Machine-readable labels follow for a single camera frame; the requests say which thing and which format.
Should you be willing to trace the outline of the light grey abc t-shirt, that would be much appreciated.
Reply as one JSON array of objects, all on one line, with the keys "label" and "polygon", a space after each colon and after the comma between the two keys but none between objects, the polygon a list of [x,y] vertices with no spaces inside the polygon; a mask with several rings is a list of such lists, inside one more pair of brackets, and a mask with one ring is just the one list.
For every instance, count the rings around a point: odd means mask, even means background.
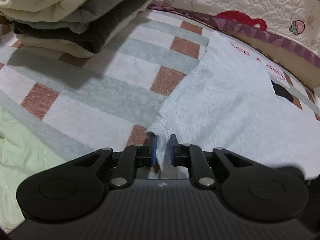
[{"label": "light grey abc t-shirt", "polygon": [[264,65],[241,56],[218,32],[148,133],[157,137],[162,179],[188,176],[186,168],[171,165],[171,135],[204,151],[222,147],[266,166],[296,166],[306,178],[319,175],[319,121],[277,96]]}]

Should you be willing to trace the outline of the checkered bed sheet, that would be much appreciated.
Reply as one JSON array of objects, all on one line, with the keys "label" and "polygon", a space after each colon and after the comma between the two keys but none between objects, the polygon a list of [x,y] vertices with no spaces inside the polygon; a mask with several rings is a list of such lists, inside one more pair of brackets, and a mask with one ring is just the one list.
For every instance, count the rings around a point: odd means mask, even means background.
[{"label": "checkered bed sheet", "polygon": [[97,55],[27,47],[1,27],[1,107],[63,160],[141,143],[212,29],[167,12],[138,15]]}]

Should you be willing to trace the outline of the light green quilted blanket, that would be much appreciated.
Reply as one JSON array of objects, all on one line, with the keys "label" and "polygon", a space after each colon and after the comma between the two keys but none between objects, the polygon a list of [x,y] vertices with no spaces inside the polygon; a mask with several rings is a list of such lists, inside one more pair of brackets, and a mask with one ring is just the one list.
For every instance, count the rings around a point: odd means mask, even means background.
[{"label": "light green quilted blanket", "polygon": [[24,221],[16,199],[20,183],[65,161],[3,107],[0,161],[1,229],[9,232]]}]

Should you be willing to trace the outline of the grey folded garment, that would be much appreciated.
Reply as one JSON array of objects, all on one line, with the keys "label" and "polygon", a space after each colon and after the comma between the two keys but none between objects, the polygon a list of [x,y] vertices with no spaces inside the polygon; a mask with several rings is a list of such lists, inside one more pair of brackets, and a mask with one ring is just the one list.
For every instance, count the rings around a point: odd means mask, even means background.
[{"label": "grey folded garment", "polygon": [[87,0],[78,9],[58,22],[25,22],[21,20],[19,22],[35,29],[68,28],[76,34],[81,34],[87,30],[90,22],[97,20],[123,1],[125,0]]}]

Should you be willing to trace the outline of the white red bear quilt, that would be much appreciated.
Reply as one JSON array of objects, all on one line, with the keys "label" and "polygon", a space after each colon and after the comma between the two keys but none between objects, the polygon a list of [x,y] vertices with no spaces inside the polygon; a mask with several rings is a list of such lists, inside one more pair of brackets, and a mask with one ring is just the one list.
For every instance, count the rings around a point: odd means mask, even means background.
[{"label": "white red bear quilt", "polygon": [[154,8],[228,32],[319,85],[319,0],[155,0]]}]

